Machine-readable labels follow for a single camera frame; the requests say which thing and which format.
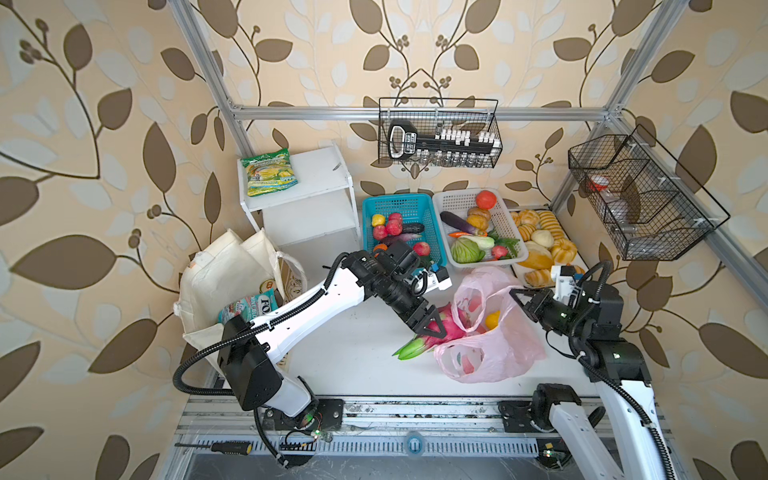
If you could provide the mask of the pink dragon fruit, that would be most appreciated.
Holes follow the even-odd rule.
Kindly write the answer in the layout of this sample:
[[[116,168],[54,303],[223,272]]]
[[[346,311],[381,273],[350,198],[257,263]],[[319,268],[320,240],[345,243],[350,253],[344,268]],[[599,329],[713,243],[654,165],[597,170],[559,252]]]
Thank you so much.
[[[453,305],[448,303],[438,309],[440,321],[445,329],[445,336],[443,338],[437,338],[435,336],[417,334],[410,341],[406,342],[392,356],[398,360],[405,361],[414,359],[433,348],[463,338],[467,335],[467,332],[462,328],[463,320],[466,316],[462,313],[458,318],[455,318],[452,313]]]

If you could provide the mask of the yellow pear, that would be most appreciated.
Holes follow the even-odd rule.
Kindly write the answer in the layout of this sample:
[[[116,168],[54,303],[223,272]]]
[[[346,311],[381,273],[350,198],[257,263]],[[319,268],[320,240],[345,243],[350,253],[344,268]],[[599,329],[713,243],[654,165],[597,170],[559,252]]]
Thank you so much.
[[[495,329],[499,325],[499,321],[500,321],[500,312],[499,311],[490,313],[484,319],[485,328],[488,331],[491,331],[491,330]]]

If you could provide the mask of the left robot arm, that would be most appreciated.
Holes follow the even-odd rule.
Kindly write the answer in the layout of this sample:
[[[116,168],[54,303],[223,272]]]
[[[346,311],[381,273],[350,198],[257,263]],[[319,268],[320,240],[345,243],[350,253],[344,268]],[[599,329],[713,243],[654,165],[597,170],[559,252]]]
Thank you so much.
[[[327,321],[371,297],[381,299],[415,334],[443,339],[447,329],[425,294],[450,287],[444,267],[424,267],[417,253],[396,241],[374,253],[342,252],[325,280],[275,313],[246,321],[235,316],[221,339],[200,349],[174,372],[174,387],[190,395],[233,396],[244,411],[281,413],[292,430],[319,428],[319,401],[301,378],[282,372],[278,363]],[[212,356],[228,384],[225,389],[189,385],[185,373]]]

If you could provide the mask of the pink plastic grocery bag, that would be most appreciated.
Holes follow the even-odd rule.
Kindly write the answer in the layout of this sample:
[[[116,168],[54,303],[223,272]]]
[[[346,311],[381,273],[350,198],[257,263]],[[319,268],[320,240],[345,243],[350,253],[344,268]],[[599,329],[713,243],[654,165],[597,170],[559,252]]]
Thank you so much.
[[[450,379],[465,384],[494,383],[521,376],[547,357],[527,316],[509,295],[521,285],[509,271],[479,267],[466,275],[450,302],[455,318],[466,316],[463,338],[433,348],[434,358]],[[488,331],[485,317],[500,312]]]

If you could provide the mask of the red apple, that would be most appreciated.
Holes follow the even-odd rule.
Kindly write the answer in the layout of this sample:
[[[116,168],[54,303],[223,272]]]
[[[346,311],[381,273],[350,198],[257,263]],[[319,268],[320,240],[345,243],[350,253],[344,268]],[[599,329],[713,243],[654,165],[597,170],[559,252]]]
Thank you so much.
[[[418,242],[412,246],[412,249],[419,257],[429,257],[431,254],[431,248],[427,242]]]

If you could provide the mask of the teal red snack bag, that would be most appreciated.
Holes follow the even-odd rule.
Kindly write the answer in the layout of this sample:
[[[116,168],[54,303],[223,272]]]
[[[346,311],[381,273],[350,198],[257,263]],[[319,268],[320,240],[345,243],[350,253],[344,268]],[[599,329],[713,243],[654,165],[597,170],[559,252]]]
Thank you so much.
[[[230,303],[218,312],[217,321],[220,324],[226,324],[235,317],[240,316],[245,322],[250,322],[256,317],[267,315],[277,310],[278,307],[275,289],[272,288]]]

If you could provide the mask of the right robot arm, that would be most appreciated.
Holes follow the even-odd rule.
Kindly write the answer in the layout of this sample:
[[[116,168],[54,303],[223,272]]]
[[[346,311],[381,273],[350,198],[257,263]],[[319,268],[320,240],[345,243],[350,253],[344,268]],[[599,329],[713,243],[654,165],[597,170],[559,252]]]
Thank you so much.
[[[611,269],[609,261],[583,274],[554,266],[552,286],[510,289],[528,319],[566,339],[564,357],[581,366],[601,399],[588,413],[573,387],[541,383],[518,421],[556,434],[586,479],[674,479],[644,355],[621,336],[624,300],[608,282]]]

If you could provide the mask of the teal plastic fruit basket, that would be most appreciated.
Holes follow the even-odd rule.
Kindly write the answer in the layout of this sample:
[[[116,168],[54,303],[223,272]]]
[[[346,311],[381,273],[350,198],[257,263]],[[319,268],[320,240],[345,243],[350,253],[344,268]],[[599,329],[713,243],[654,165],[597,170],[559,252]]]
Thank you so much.
[[[384,215],[385,225],[373,227],[372,216]],[[440,239],[438,216],[426,194],[396,194],[367,198],[362,203],[363,249],[384,249],[399,240],[413,246],[427,242],[430,261],[440,267],[447,264],[447,252]]]

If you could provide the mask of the cream canvas tote bag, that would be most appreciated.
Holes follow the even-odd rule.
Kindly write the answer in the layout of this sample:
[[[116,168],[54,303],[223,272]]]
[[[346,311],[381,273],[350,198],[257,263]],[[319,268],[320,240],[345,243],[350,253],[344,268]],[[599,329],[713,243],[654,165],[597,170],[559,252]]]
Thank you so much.
[[[184,270],[174,315],[183,339],[197,351],[221,340],[218,313],[229,304],[258,294],[271,282],[282,300],[294,300],[309,288],[297,259],[275,247],[264,230],[243,240],[226,231],[196,253]]]

